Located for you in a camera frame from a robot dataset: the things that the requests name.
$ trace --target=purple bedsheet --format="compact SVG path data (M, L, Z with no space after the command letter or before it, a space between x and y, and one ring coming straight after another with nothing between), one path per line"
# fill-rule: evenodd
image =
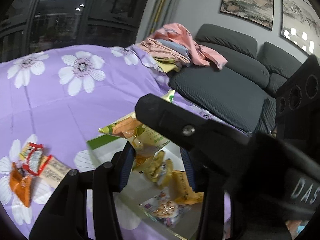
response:
M98 128L132 112L141 96L166 94L168 81L154 60L134 45L71 46L0 64L0 200L27 238L53 188L35 178L30 208L12 194L10 166L25 143L44 144L61 162L80 169L75 158L86 159L86 141L98 135ZM178 93L174 103L221 121ZM82 168L92 167L85 163ZM118 203L117 211L125 240L163 239L126 206ZM88 231L93 237L90 219Z

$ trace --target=pile of clothes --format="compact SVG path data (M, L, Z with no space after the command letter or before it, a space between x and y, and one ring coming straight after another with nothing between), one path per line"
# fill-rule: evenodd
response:
M210 66L211 61L221 70L227 63L215 50L197 44L191 33L179 23L164 25L136 45L148 52L166 73L173 69L179 71L192 63Z

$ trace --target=framed painting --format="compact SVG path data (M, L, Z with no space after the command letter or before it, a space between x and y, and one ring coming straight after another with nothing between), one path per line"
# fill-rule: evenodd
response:
M282 0L281 36L304 50L320 57L320 19L304 0Z
M272 30L274 0L222 0L220 11Z

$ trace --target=white flower pattern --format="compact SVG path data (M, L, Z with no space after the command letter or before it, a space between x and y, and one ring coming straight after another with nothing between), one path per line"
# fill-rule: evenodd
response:
M21 149L28 143L37 143L38 138L35 134L32 134L21 147L20 140L14 140L9 151L9 156L3 157L0 160L0 174L10 174L12 162L17 162ZM9 203L13 196L11 204L12 214L18 225L23 223L31 224L32 208L23 205L21 200L10 189L9 176L4 176L0 179L0 201L3 205ZM41 178L33 178L33 192L31 195L31 201L37 204L44 205L52 194L51 187Z
M74 158L74 163L80 172L91 171L96 168L88 150L78 152ZM122 203L117 194L114 194L114 201L120 226L127 230L137 228L141 219ZM93 212L91 189L87 190L87 208L91 213Z
M60 84L65 85L70 82L68 94L71 96L77 95L82 86L87 93L92 93L95 80L102 81L106 78L105 73L100 70L105 63L102 57L78 51L76 56L64 55L61 59L68 66L59 70Z
M14 85L16 88L20 88L22 85L29 85L31 74L41 75L43 74L45 67L42 60L48 59L49 55L44 52L38 52L30 54L17 59L13 65L8 69L8 79L13 78L16 74Z
M116 57L124 57L124 61L127 65L138 65L139 58L132 49L122 47L111 47L111 52Z

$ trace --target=sofa cushion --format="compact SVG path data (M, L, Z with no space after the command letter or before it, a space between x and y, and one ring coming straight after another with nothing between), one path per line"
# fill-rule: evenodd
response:
M217 25L202 25L195 40L225 46L252 58L257 56L258 43L253 37Z
M276 99L268 96L264 100L261 115L255 129L259 132L270 133L275 127Z
M199 44L214 49L223 55L228 61L225 65L226 67L251 80L261 88L267 87L269 83L269 72L258 60L221 45L207 42L199 42Z
M270 81L266 88L266 91L275 98L278 88L281 87L286 81L287 79L283 76L280 76L276 73L272 73L270 75Z
M302 65L294 56L269 42L263 44L258 60L270 74L277 73L287 79Z
M182 96L242 131L254 131L267 94L229 68L183 68L169 85Z

